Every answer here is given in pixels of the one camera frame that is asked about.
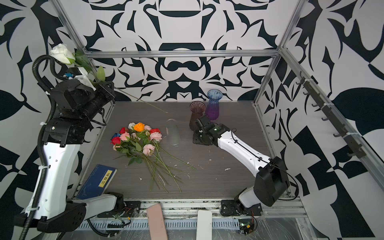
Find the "clear glass vase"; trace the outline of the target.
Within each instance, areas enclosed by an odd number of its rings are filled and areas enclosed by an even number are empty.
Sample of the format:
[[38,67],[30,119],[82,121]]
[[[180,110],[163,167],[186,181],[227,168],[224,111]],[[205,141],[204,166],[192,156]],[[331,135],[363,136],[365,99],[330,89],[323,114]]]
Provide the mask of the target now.
[[166,131],[168,143],[171,146],[177,146],[180,143],[180,133],[175,119],[168,119],[166,122]]

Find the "white rose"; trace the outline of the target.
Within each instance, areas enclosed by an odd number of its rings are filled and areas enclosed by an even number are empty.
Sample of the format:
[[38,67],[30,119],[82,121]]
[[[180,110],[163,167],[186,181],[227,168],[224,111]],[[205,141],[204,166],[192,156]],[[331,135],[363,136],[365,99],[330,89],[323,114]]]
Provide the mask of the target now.
[[94,73],[91,67],[91,63],[84,54],[72,53],[68,50],[64,44],[58,44],[50,50],[49,55],[55,60],[65,65],[76,65],[80,68],[84,68],[88,74],[94,76],[97,82],[105,82],[106,74],[103,67],[99,67]]

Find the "pink spray roses stem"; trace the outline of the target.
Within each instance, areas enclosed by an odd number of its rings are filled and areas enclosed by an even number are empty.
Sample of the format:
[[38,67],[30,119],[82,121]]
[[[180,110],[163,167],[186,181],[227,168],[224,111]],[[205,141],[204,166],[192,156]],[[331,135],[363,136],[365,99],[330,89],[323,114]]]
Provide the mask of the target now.
[[185,162],[173,155],[171,155],[168,151],[166,151],[163,147],[160,146],[161,141],[163,140],[163,136],[159,132],[147,132],[148,135],[143,139],[143,149],[142,149],[142,157],[143,162],[146,164],[149,173],[151,186],[156,186],[158,189],[163,190],[168,193],[167,187],[170,185],[167,179],[171,179],[177,189],[178,192],[182,192],[181,184],[183,183],[181,178],[177,176],[177,172],[182,172],[181,170],[177,170],[176,167],[172,167],[168,165],[162,157],[162,153],[164,153],[167,157],[179,162],[187,166],[188,168],[195,170],[188,162]]

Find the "pink rose single stem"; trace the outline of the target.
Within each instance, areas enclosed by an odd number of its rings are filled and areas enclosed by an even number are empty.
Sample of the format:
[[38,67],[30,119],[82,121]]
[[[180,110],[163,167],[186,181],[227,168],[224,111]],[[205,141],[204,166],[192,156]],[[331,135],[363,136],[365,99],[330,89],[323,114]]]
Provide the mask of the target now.
[[152,133],[150,130],[142,132],[126,132],[120,136],[121,144],[115,145],[116,151],[125,154],[129,158],[129,165],[133,163],[146,164],[150,172],[150,189],[156,183],[156,162],[151,156],[156,153],[159,142],[163,139],[161,133]]

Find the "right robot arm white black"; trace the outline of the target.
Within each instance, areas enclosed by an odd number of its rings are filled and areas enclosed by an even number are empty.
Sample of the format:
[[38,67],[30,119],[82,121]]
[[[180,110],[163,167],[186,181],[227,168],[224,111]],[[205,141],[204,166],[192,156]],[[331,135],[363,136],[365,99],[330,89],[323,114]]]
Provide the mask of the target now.
[[242,141],[235,128],[212,122],[208,116],[197,118],[194,123],[193,143],[196,145],[216,146],[237,159],[255,177],[252,187],[244,189],[234,201],[244,210],[250,210],[264,204],[274,205],[291,186],[290,180],[297,185],[296,179],[287,172],[285,162],[271,158]]

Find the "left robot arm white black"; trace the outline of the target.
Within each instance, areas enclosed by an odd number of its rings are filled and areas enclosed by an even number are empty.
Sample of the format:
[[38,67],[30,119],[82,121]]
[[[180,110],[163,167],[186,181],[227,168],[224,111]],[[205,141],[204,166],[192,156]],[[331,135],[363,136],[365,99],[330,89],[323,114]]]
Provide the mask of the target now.
[[49,55],[38,57],[32,73],[47,94],[51,109],[42,122],[38,135],[37,151],[41,161],[37,184],[31,201],[22,214],[14,218],[21,227],[20,239],[24,240],[31,228],[42,233],[64,233],[77,229],[83,221],[107,212],[120,212],[124,206],[123,195],[102,194],[86,200],[68,200],[67,187],[71,169],[84,137],[95,123],[95,116],[104,113],[104,106],[115,98],[112,82],[84,85],[78,76],[60,77],[55,87],[49,87],[39,73],[43,61],[49,61],[55,73],[57,60]]

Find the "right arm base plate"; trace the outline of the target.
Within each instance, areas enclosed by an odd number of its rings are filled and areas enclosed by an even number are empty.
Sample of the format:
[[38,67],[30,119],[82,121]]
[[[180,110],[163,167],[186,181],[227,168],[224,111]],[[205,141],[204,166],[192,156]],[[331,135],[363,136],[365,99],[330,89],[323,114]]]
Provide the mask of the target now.
[[256,204],[250,208],[244,207],[240,201],[221,200],[220,214],[224,217],[230,216],[261,216],[261,204]]

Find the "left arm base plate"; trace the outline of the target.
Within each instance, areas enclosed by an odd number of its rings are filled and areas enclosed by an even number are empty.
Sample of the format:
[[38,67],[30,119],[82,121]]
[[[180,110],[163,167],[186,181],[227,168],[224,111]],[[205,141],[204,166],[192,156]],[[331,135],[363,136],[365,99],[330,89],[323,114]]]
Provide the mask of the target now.
[[98,218],[114,218],[119,215],[121,218],[134,217],[140,213],[141,201],[124,201],[122,207],[109,212],[98,214]]

